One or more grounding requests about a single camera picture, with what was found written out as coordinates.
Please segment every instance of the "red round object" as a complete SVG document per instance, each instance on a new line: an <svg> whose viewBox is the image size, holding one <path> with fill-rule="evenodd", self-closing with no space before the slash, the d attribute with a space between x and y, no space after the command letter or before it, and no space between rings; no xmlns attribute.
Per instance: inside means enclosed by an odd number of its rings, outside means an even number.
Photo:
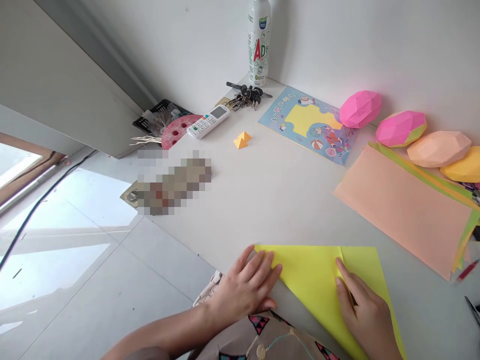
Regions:
<svg viewBox="0 0 480 360"><path fill-rule="evenodd" d="M169 150L183 135L187 133L187 128L200 119L202 115L185 115L172 121L166 127L161 136L161 147L164 150Z"/></svg>

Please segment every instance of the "children's book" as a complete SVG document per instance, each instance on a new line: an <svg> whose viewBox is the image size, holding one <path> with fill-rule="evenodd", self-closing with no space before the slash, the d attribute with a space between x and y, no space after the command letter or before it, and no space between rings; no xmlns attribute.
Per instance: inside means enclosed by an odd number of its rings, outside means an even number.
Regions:
<svg viewBox="0 0 480 360"><path fill-rule="evenodd" d="M339 109L289 86L258 123L341 166L358 132L342 125Z"/></svg>

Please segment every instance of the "stack of colored paper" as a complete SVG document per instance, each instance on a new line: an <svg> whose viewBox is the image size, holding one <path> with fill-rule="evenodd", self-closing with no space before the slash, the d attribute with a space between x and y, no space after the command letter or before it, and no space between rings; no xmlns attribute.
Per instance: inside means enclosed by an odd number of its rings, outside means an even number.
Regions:
<svg viewBox="0 0 480 360"><path fill-rule="evenodd" d="M366 284L390 307L396 343L407 360L389 290L375 247L367 246L281 246L256 245L255 250L274 251L272 267L283 265L280 279L302 302L320 324L356 360L368 357L356 342L340 313L335 277L340 277L336 258Z"/></svg>
<svg viewBox="0 0 480 360"><path fill-rule="evenodd" d="M469 261L480 207L463 187L370 143L335 196L449 281Z"/></svg>

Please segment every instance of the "green label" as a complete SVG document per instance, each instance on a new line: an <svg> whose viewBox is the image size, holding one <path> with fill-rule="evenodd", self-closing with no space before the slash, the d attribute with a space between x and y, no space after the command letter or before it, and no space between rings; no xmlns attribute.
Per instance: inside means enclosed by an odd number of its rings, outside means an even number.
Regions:
<svg viewBox="0 0 480 360"><path fill-rule="evenodd" d="M258 24L260 25L260 29L265 30L265 28L267 27L267 16L266 16L266 17L262 17L262 18L258 21Z"/></svg>

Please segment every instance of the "spray can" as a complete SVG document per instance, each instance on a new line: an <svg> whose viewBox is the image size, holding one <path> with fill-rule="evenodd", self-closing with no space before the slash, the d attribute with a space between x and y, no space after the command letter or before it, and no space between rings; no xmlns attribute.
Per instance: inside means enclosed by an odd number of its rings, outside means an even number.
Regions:
<svg viewBox="0 0 480 360"><path fill-rule="evenodd" d="M269 0L251 0L248 6L248 55L250 84L262 87L267 80L270 44Z"/></svg>

